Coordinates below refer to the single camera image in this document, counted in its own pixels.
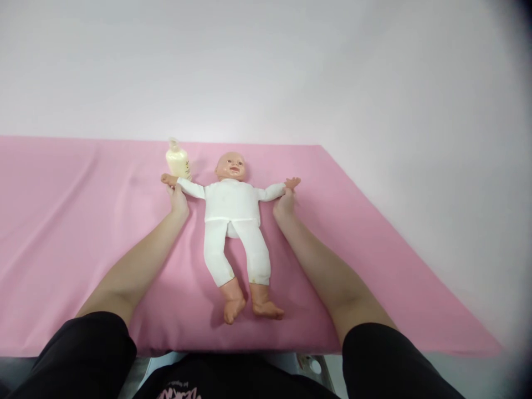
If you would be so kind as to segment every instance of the pink sheet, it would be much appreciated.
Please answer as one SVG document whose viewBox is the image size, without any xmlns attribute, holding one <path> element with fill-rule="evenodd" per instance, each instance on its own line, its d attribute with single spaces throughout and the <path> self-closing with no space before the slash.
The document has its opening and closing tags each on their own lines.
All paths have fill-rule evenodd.
<svg viewBox="0 0 532 399">
<path fill-rule="evenodd" d="M 299 176 L 298 213 L 364 279 L 400 330 L 424 351 L 489 355 L 497 341 L 438 280 L 320 146 L 183 145 L 193 178 L 208 185 L 218 157 L 240 151 L 249 183 Z M 160 174 L 164 142 L 0 137 L 0 356 L 36 356 L 72 318 L 122 254 L 170 206 Z M 233 326 L 203 262 L 204 202 L 191 215 L 130 326 L 139 353 L 166 350 L 340 351 L 333 325 L 275 225 L 260 206 L 281 322 L 248 305 Z M 245 254 L 226 254 L 249 296 Z"/>
</svg>

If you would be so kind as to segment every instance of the white doll outfit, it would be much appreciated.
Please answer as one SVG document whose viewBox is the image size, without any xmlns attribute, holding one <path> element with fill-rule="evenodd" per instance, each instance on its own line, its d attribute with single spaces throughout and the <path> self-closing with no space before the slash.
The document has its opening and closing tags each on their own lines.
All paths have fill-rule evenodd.
<svg viewBox="0 0 532 399">
<path fill-rule="evenodd" d="M 223 253 L 226 237 L 240 238 L 247 258 L 249 282 L 270 284 L 270 256 L 260 232 L 259 201 L 272 201 L 283 195 L 284 183 L 265 190 L 235 179 L 223 179 L 207 187 L 183 178 L 177 179 L 183 192 L 205 200 L 205 241 L 203 255 L 218 287 L 234 278 Z"/>
</svg>

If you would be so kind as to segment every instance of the yellow lotion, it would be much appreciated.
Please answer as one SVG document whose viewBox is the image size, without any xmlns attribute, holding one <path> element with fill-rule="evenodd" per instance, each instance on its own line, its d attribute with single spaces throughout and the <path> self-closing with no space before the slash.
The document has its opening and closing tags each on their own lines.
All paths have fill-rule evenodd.
<svg viewBox="0 0 532 399">
<path fill-rule="evenodd" d="M 170 143 L 170 149 L 166 151 L 166 162 L 168 162 L 172 176 L 192 180 L 187 152 L 179 147 L 179 143 L 173 137 L 168 142 Z"/>
</svg>

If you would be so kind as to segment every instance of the doll head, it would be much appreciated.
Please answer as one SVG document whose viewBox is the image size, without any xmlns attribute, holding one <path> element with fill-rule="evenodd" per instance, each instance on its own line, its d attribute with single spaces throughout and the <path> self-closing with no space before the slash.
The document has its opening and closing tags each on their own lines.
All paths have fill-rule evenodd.
<svg viewBox="0 0 532 399">
<path fill-rule="evenodd" d="M 245 179 L 244 157 L 237 152 L 228 152 L 222 155 L 214 172 L 220 180 L 232 178 L 243 181 Z"/>
</svg>

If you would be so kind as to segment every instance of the black shirt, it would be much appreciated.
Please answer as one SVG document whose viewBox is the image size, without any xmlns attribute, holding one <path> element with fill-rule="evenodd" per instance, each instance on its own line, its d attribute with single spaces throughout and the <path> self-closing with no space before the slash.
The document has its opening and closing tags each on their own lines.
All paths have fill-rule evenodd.
<svg viewBox="0 0 532 399">
<path fill-rule="evenodd" d="M 355 398 L 462 398 L 400 332 L 377 323 L 344 341 L 344 379 Z M 15 398 L 116 398 L 136 356 L 124 321 L 97 312 L 67 321 L 39 355 Z M 336 398 L 256 355 L 192 354 L 148 378 L 135 399 Z"/>
</svg>

